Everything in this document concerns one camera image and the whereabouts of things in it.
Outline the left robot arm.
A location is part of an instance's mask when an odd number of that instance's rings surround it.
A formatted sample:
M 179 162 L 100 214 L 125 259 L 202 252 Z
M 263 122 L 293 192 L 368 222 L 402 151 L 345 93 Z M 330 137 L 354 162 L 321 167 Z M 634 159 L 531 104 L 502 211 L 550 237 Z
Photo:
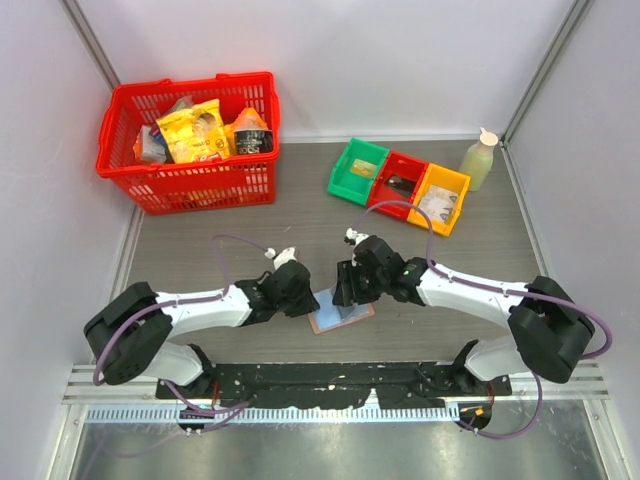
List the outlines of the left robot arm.
M 159 293 L 138 282 L 84 327 L 96 358 L 93 382 L 116 386 L 153 377 L 164 384 L 162 397 L 178 392 L 202 398 L 213 388 L 213 363 L 197 345 L 177 345 L 173 338 L 210 328 L 252 326 L 278 313 L 295 318 L 318 309 L 310 272 L 297 260 L 209 292 Z

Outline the pink leather card holder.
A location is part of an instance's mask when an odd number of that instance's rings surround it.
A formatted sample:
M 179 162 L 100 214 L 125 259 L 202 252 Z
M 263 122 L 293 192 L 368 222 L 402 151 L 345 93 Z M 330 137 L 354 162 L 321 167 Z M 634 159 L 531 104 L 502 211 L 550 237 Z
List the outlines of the pink leather card holder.
M 354 304 L 349 307 L 337 306 L 332 303 L 336 287 L 327 288 L 314 293 L 320 308 L 308 315 L 312 331 L 322 334 L 327 331 L 347 326 L 374 315 L 371 304 Z

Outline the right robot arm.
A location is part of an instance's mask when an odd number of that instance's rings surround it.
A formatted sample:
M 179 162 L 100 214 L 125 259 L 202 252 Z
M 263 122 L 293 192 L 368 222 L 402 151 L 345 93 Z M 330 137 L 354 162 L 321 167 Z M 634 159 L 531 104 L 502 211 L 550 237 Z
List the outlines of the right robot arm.
M 526 371 L 564 384 L 595 333 L 551 278 L 499 282 L 421 257 L 405 260 L 376 235 L 349 230 L 345 241 L 353 251 L 337 265 L 334 305 L 369 304 L 388 295 L 400 303 L 463 312 L 506 330 L 501 338 L 469 341 L 446 366 L 440 388 L 453 383 L 460 393 L 472 395 L 498 377 Z

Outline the white VIP credit card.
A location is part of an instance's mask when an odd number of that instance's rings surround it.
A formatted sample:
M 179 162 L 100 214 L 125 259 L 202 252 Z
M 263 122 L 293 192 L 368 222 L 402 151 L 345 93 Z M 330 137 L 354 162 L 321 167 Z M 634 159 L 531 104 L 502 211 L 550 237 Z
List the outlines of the white VIP credit card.
M 437 185 L 431 185 L 426 193 L 430 198 L 437 198 L 455 204 L 459 197 L 457 192 L 453 192 Z

